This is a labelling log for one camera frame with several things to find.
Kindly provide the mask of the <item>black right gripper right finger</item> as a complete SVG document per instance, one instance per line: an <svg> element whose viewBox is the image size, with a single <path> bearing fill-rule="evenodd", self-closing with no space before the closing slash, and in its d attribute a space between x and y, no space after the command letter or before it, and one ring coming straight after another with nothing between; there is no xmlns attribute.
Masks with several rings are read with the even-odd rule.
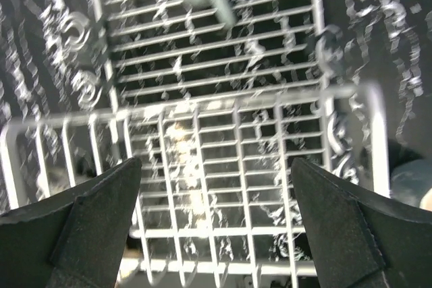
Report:
<svg viewBox="0 0 432 288"><path fill-rule="evenodd" d="M431 212L305 159L291 179L321 287L431 286Z"/></svg>

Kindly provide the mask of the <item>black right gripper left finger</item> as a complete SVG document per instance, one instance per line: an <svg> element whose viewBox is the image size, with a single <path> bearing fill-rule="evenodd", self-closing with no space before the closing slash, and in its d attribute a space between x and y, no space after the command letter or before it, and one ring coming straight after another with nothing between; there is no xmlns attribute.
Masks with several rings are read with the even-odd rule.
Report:
<svg viewBox="0 0 432 288"><path fill-rule="evenodd" d="M114 287L140 187L131 158L1 215L2 287Z"/></svg>

